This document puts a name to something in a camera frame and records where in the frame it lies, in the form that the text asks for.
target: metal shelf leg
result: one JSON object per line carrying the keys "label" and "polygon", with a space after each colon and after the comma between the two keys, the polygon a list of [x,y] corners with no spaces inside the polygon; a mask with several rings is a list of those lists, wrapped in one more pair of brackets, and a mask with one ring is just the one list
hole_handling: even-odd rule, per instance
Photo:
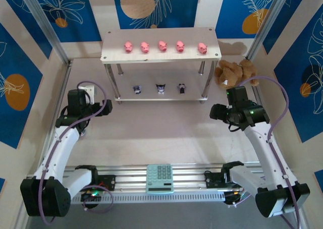
{"label": "metal shelf leg", "polygon": [[107,76],[110,79],[113,91],[115,93],[115,98],[120,99],[121,96],[120,96],[120,93],[119,93],[119,90],[118,90],[118,87],[117,87],[115,76],[114,76],[112,68],[111,68],[111,64],[105,64],[104,67],[105,67]]}
{"label": "metal shelf leg", "polygon": [[123,75],[123,71],[120,64],[117,64],[117,68],[118,68],[118,74]]}
{"label": "metal shelf leg", "polygon": [[202,93],[203,98],[207,98],[208,90],[210,89],[211,80],[213,78],[214,71],[216,69],[217,64],[218,64],[218,61],[216,61],[216,63],[214,63],[214,61],[212,61],[210,73],[208,74],[208,78],[207,78],[207,81],[206,81],[206,84],[205,84],[205,88],[204,88],[203,93]]}
{"label": "metal shelf leg", "polygon": [[204,74],[204,66],[205,66],[205,61],[201,62],[200,70],[198,71],[199,75]]}

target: shelf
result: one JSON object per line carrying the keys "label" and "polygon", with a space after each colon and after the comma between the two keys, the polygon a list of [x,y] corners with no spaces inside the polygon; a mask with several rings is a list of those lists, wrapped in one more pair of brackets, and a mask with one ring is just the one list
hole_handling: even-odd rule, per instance
{"label": "shelf", "polygon": [[[167,51],[160,51],[158,42],[167,43]],[[185,44],[183,52],[176,50],[177,41]],[[133,50],[125,52],[126,41],[132,42]],[[143,53],[141,42],[149,44],[149,52]],[[201,54],[197,45],[207,45],[207,53]],[[167,28],[112,30],[105,35],[101,61],[103,64],[158,63],[174,61],[220,60],[221,51],[214,28]]]}
{"label": "shelf", "polygon": [[[112,65],[121,97],[119,101],[151,100],[207,100],[202,92],[211,62],[205,62],[204,75],[199,75],[200,62],[154,63],[122,65],[123,75],[118,75]],[[186,85],[185,94],[180,94],[178,84]],[[158,94],[156,84],[166,84],[164,94]],[[141,94],[135,94],[132,86],[141,85]]]}

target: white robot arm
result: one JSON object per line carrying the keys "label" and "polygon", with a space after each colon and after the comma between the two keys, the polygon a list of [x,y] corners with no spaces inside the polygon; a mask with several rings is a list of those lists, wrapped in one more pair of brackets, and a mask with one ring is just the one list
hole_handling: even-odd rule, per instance
{"label": "white robot arm", "polygon": [[[307,184],[299,184],[297,178],[287,166],[273,136],[268,141],[271,129],[269,118],[262,106],[248,100],[245,87],[227,90],[229,106],[216,104],[212,107],[210,118],[222,120],[242,130],[251,142],[265,176],[265,180],[248,170],[241,162],[224,164],[221,175],[222,183],[234,183],[243,187],[256,200],[257,207],[265,217],[281,215],[295,211],[292,195],[286,179],[289,180],[297,205],[300,207],[310,191]],[[270,143],[275,150],[275,157]]]}
{"label": "white robot arm", "polygon": [[[106,116],[111,111],[111,100],[106,100],[104,107],[100,103],[94,103],[94,86],[79,87],[68,92],[68,105],[56,120],[55,136],[49,151],[33,177],[24,179],[20,185],[28,215],[40,216],[40,211],[43,211],[44,216],[65,216],[71,199],[85,186],[98,183],[97,169],[92,165],[76,167],[72,175],[64,181],[63,174],[75,143],[89,123],[85,118]],[[41,209],[38,203],[40,195]]]}

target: brown teddy bear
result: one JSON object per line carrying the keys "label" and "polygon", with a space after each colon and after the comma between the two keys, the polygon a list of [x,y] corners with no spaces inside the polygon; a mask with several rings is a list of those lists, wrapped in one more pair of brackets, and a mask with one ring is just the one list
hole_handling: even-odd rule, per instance
{"label": "brown teddy bear", "polygon": [[[239,65],[221,60],[219,61],[219,67],[216,67],[215,71],[216,83],[225,89],[233,88],[242,81],[256,75],[257,69],[249,60],[242,60]],[[256,86],[259,81],[254,79],[250,83],[252,86]]]}

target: small figurine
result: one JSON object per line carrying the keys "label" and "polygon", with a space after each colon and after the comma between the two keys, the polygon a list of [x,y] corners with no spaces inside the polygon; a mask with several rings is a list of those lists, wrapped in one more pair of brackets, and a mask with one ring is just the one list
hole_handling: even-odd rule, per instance
{"label": "small figurine", "polygon": [[198,44],[197,49],[201,54],[206,54],[207,52],[207,46],[202,42]]}
{"label": "small figurine", "polygon": [[180,94],[185,94],[185,84],[179,84],[178,88],[180,89]]}
{"label": "small figurine", "polygon": [[178,41],[176,44],[176,49],[179,52],[183,52],[184,51],[184,46],[185,44],[182,41]]}
{"label": "small figurine", "polygon": [[149,52],[149,44],[143,41],[143,42],[141,43],[141,50],[142,50],[144,53]]}
{"label": "small figurine", "polygon": [[126,52],[131,52],[132,51],[132,43],[130,41],[126,41],[125,50],[126,50]]}
{"label": "small figurine", "polygon": [[158,94],[163,94],[165,91],[166,84],[156,84]]}
{"label": "small figurine", "polygon": [[159,41],[158,46],[161,51],[166,51],[167,50],[167,43],[164,41]]}
{"label": "small figurine", "polygon": [[135,91],[135,94],[140,94],[141,93],[141,85],[135,85],[132,86],[133,91]]}

